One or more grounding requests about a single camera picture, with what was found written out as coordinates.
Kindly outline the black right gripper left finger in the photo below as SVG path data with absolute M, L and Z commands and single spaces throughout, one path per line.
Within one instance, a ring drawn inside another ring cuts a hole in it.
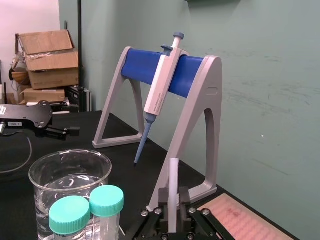
M 139 219 L 132 227 L 133 240 L 147 240 L 158 236 L 160 240 L 168 240 L 169 233 L 169 189 L 158 190 L 158 207 L 153 211 L 146 209 L 140 212 Z

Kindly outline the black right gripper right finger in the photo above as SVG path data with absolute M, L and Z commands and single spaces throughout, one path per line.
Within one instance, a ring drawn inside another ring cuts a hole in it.
M 180 187 L 177 238 L 179 240 L 227 240 L 228 231 L 208 208 L 198 210 L 191 204 L 187 187 Z

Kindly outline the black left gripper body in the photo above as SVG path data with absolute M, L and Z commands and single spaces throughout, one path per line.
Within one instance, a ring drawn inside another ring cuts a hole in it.
M 0 135 L 5 129 L 31 130 L 37 137 L 44 137 L 52 124 L 53 110 L 47 101 L 35 105 L 0 105 Z

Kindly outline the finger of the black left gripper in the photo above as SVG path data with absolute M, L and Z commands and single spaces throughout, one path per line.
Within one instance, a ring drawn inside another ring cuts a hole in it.
M 62 114 L 69 114 L 71 111 L 68 106 L 53 106 L 52 112 L 54 115 L 62 115 Z
M 48 127 L 46 129 L 46 137 L 53 139 L 66 139 L 67 136 L 78 137 L 80 135 L 80 127 L 56 128 Z

